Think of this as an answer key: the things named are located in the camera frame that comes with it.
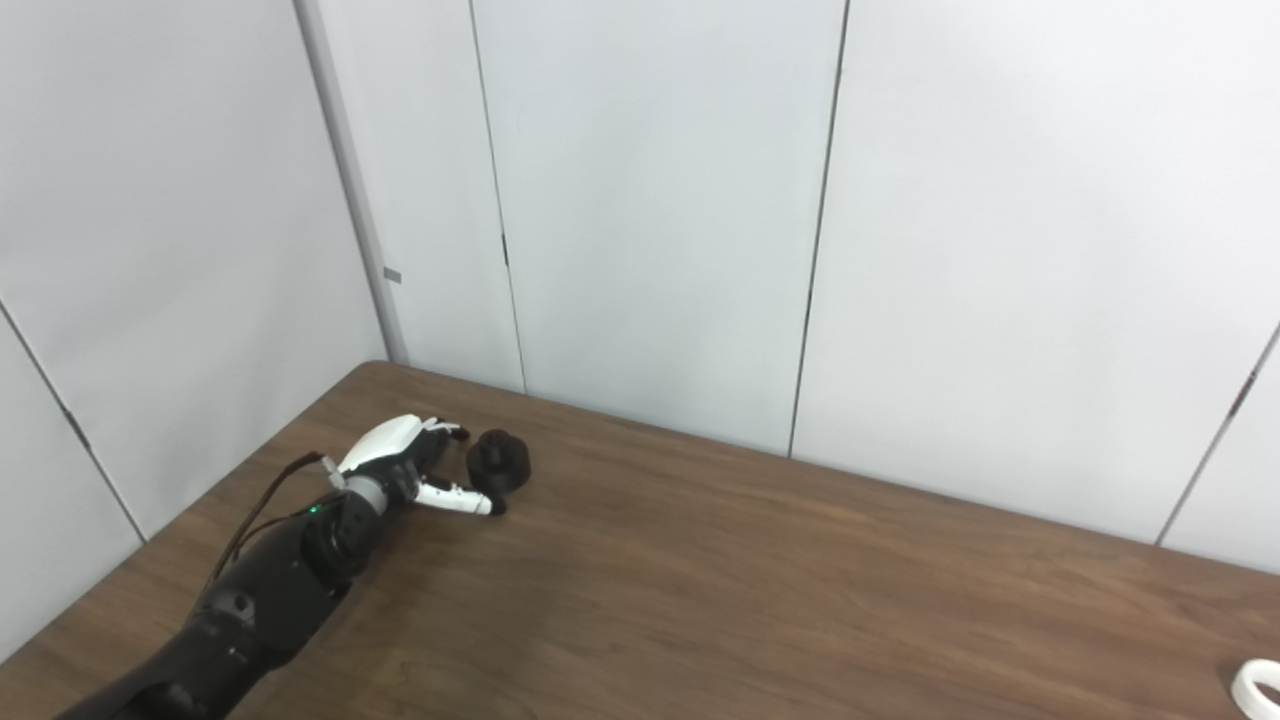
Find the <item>black cylindrical object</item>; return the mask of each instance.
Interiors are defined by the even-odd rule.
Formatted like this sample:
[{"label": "black cylindrical object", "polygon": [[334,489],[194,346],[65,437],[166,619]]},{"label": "black cylindrical object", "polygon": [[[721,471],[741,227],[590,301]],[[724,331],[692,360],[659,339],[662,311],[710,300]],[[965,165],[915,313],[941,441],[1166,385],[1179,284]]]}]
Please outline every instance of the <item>black cylindrical object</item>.
[{"label": "black cylindrical object", "polygon": [[467,450],[471,487],[489,497],[516,492],[529,474],[529,446],[506,430],[489,430]]}]

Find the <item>cable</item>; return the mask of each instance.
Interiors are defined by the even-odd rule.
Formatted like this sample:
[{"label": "cable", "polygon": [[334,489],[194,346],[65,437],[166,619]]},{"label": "cable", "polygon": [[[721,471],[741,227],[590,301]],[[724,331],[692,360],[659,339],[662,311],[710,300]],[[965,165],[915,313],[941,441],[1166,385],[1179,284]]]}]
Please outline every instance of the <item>cable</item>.
[{"label": "cable", "polygon": [[248,527],[253,524],[253,519],[257,518],[257,515],[262,511],[264,507],[266,507],[266,503],[271,500],[271,496],[275,495],[275,491],[280,487],[280,483],[283,483],[289,475],[297,473],[302,468],[306,468],[312,462],[319,462],[321,457],[324,457],[323,454],[311,451],[303,455],[302,457],[298,457],[293,462],[285,465],[284,470],[280,470],[280,474],[276,475],[274,480],[271,480],[271,484],[268,486],[266,489],[262,492],[262,497],[260,497],[257,500],[257,503],[253,505],[253,509],[248,511],[248,515],[244,518],[244,521],[241,523],[241,527],[236,529],[236,534],[232,536],[232,539],[227,542],[227,547],[223,548],[221,556],[214,565],[214,571],[210,573],[209,579],[205,580],[206,591],[209,589],[209,585],[214,584],[214,580],[216,580],[218,577],[223,574],[223,570],[227,568],[227,561],[230,560],[232,553],[236,552],[236,548],[244,542],[244,534],[248,530]]},{"label": "cable", "polygon": [[285,520],[288,520],[291,518],[297,518],[298,515],[306,515],[307,512],[315,512],[315,511],[320,510],[321,507],[332,507],[334,505],[339,505],[344,500],[347,500],[347,496],[346,495],[339,495],[337,497],[333,497],[332,500],[321,500],[319,502],[314,502],[314,503],[303,507],[302,510],[298,510],[297,512],[289,512],[288,515],[280,515],[279,518],[271,518],[270,520],[265,520],[264,523],[261,523],[260,525],[257,525],[252,530],[244,533],[244,537],[241,538],[239,543],[236,546],[236,550],[232,551],[232,562],[236,562],[237,560],[239,560],[241,551],[244,550],[244,546],[248,544],[248,541],[252,539],[252,537],[256,536],[257,533],[260,533],[260,532],[262,532],[262,530],[265,530],[265,529],[268,529],[268,528],[270,528],[273,525],[283,523],[283,521],[285,521]]}]

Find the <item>wooden table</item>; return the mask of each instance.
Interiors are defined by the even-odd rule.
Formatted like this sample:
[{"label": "wooden table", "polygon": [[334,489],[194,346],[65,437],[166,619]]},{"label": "wooden table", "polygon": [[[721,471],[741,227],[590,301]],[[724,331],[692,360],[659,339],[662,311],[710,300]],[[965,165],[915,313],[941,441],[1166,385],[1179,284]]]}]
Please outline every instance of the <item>wooden table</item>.
[{"label": "wooden table", "polygon": [[406,515],[234,717],[1238,719],[1231,673],[1280,656],[1276,577],[375,363],[0,666],[4,716],[147,656],[283,465],[402,413],[524,437],[534,479]]}]

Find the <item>white wall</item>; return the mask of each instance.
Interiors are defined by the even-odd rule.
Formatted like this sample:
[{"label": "white wall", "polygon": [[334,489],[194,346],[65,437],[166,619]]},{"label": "white wall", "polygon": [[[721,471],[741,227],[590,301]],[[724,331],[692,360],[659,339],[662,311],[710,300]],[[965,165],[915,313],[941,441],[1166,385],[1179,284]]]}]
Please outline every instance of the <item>white wall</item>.
[{"label": "white wall", "polygon": [[3,661],[141,544],[3,315],[0,466]]},{"label": "white wall", "polygon": [[406,360],[524,389],[467,0],[312,3]]},{"label": "white wall", "polygon": [[383,356],[297,18],[28,3],[0,96],[0,296],[150,536]]},{"label": "white wall", "polygon": [[1272,354],[1178,514],[1165,547],[1280,573],[1280,359]]},{"label": "white wall", "polygon": [[855,0],[795,456],[1155,539],[1280,314],[1276,37]]},{"label": "white wall", "polygon": [[786,452],[842,3],[475,10],[529,392]]}]

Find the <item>white ring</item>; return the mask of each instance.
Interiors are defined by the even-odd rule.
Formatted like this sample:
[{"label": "white ring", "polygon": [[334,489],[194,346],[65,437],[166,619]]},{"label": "white ring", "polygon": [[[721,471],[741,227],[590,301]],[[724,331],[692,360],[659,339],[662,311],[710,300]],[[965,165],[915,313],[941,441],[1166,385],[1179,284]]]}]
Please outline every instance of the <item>white ring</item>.
[{"label": "white ring", "polygon": [[1231,697],[1249,720],[1280,720],[1280,705],[1262,694],[1258,684],[1280,689],[1280,662],[1251,660],[1240,666],[1231,683]]}]

